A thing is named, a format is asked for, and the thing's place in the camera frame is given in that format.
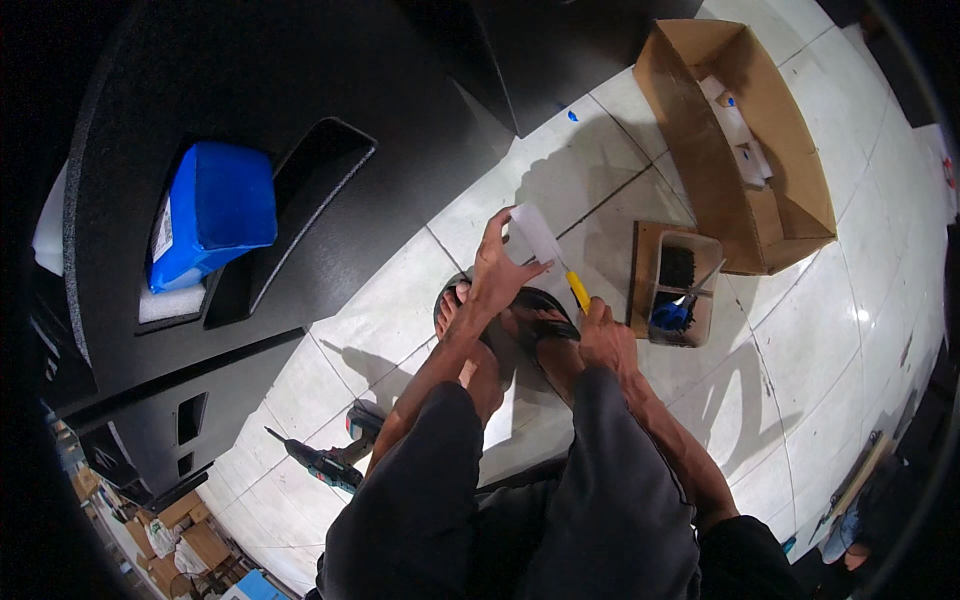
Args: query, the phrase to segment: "cardboard boxes pile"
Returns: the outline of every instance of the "cardboard boxes pile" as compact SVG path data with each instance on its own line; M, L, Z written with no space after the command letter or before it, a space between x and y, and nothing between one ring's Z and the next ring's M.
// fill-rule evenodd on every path
M133 519L126 523L127 530L136 540L136 545L140 549L141 554L137 555L136 563L147 571L150 579L167 597L172 597L170 595L170 584L175 577L180 575L180 570L174 563L174 553L170 553L162 559L156 555L144 527L149 525L154 518L157 518L164 527L172 529L177 523L190 517L193 525L183 531L180 538L190 544L190 547L209 568L213 568L229 558L230 551L206 523L206 518L209 515L210 510L197 493L190 492L161 511L156 517L140 510L136 512Z
M732 142L701 88L709 77L734 98L769 162L772 176L763 185L741 177ZM772 275L836 239L817 148L777 66L749 27L699 19L657 21L636 60L634 78L677 165L697 232L723 245L724 273ZM642 304L658 274L648 258L651 240L640 237L648 224L640 225L631 327L637 337L646 337L650 307Z

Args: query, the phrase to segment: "barcode label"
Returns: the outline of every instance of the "barcode label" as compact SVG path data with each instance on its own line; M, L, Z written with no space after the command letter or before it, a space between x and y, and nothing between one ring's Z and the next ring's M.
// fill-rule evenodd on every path
M169 194L167 194L167 204L163 207L163 214L160 215L159 222L156 224L154 236L154 262L157 262L174 245L174 227L170 218Z

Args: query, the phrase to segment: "flip-flop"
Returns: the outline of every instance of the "flip-flop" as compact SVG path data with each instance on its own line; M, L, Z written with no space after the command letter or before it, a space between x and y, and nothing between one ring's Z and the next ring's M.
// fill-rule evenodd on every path
M457 304L458 308L464 305L462 302L460 302L460 299L457 298L457 284L460 283L461 281L465 283L470 283L470 284L473 283L472 281L470 281L469 277L458 273L457 275L453 276L450 279L450 281L446 283L443 290L441 290L440 294L437 295L437 300L433 304L434 328L436 328L437 320L440 317L440 303L444 301L444 292L449 291L451 294L453 294L453 301ZM484 329L483 333L480 334L480 341L483 342L484 345L487 346L487 348L493 351L493 344L490 341L490 332L487 329Z
M560 302L544 292L532 287L522 287L516 298L514 298L511 307L518 306L530 310L556 310L564 316L566 321L554 321L548 319L534 319L526 321L516 319L517 336L516 343L520 346L534 365L541 371L543 366L537 360L537 344L543 340L556 338L561 340L580 341L580 330L570 320L566 314L564 306Z

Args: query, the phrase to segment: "scissors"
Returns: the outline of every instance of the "scissors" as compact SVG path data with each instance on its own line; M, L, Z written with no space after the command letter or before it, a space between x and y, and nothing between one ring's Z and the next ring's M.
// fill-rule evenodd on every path
M686 323L686 316L690 310L690 305L697 299L697 296L700 294L700 291L703 290L704 286L707 285L707 282L720 271L720 268L723 267L726 262L726 258L721 260L720 264L707 273L696 285L687 290L683 296L655 308L654 314L650 317L650 323L664 331L679 331L682 329L684 323Z

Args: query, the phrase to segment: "person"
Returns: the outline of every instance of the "person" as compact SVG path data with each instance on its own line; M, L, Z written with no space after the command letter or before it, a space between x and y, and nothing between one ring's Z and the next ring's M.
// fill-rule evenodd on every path
M796 598L770 530L637 368L633 332L593 298L577 331L525 287L488 222L473 280L445 289L439 343L397 399L368 475L327 532L323 598ZM573 411L559 479L475 495L501 405L485 329L499 319Z

